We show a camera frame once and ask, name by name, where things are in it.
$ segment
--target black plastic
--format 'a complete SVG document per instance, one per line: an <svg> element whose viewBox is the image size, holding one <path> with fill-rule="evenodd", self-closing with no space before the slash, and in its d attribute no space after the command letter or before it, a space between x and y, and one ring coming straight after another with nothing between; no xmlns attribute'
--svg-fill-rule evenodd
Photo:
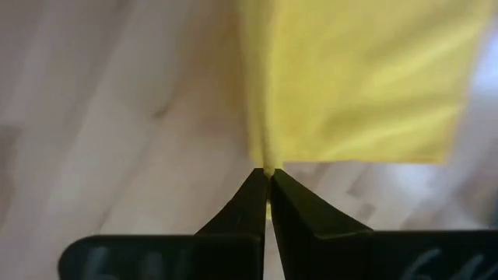
<svg viewBox="0 0 498 280"><path fill-rule="evenodd" d="M282 170L254 170L192 236L93 236L69 246L61 280L262 279L266 201L293 279L498 279L492 230L373 231Z"/></svg>

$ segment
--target yellow fabric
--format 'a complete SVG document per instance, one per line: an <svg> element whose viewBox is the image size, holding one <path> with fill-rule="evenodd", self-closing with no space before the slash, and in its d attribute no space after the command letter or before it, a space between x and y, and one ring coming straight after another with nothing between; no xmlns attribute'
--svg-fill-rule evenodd
<svg viewBox="0 0 498 280"><path fill-rule="evenodd" d="M493 0L241 0L252 156L437 163Z"/></svg>

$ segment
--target blurry background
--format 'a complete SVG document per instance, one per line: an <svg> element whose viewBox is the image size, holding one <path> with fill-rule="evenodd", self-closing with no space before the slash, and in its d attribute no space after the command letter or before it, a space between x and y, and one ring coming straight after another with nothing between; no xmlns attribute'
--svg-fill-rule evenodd
<svg viewBox="0 0 498 280"><path fill-rule="evenodd" d="M0 2L0 278L55 279L96 233L194 233L254 167L231 0ZM443 166L289 163L374 229L487 228L498 190L498 24ZM281 279L268 225L265 277Z"/></svg>

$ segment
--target yellow cloth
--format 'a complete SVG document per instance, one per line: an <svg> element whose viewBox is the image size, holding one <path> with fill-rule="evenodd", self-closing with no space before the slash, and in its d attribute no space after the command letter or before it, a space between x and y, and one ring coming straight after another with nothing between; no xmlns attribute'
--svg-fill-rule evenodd
<svg viewBox="0 0 498 280"><path fill-rule="evenodd" d="M251 154L437 163L493 0L241 0Z"/></svg>

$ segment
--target light wood floor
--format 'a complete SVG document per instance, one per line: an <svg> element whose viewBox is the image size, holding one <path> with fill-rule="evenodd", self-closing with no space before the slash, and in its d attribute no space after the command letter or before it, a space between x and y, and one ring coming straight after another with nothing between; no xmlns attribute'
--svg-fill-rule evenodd
<svg viewBox="0 0 498 280"><path fill-rule="evenodd" d="M95 233L194 233L250 173L229 0L0 2L0 278L56 279ZM486 228L498 189L498 30L448 163L289 163L374 229ZM282 278L268 225L267 279Z"/></svg>

